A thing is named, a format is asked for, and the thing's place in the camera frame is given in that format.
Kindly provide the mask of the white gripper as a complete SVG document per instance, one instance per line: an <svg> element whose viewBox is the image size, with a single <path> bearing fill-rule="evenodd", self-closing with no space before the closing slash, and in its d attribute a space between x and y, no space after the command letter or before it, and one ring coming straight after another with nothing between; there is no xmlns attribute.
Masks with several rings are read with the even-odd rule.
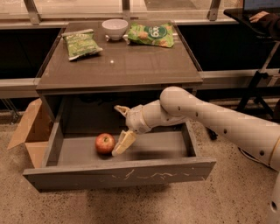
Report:
<svg viewBox="0 0 280 224"><path fill-rule="evenodd" d="M144 120L143 105L138 105L134 108L128 108L126 106L115 105L114 109L122 116L126 117L126 126L128 131L122 131L118 141L112 150L112 156L116 157L123 154L135 141L137 134L144 134L151 131L151 127L148 126Z"/></svg>

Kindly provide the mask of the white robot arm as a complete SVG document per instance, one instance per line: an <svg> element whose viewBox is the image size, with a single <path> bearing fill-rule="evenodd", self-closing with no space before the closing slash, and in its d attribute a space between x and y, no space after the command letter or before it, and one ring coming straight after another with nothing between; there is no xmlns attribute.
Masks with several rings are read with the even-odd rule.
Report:
<svg viewBox="0 0 280 224"><path fill-rule="evenodd" d="M134 108L115 106L129 128L112 151L124 153L140 134L157 126L172 126L191 118L202 123L253 158L278 172L269 203L267 224L280 224L280 125L202 101L181 87L165 88L158 100Z"/></svg>

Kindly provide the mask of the person's hand on laptop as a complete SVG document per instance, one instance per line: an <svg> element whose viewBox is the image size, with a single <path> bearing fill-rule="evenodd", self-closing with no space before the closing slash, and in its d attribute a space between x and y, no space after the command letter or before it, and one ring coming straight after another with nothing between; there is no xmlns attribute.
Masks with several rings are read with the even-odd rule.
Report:
<svg viewBox="0 0 280 224"><path fill-rule="evenodd" d="M261 18L268 15L267 11L261 11L249 18L250 23L257 23Z"/></svg>

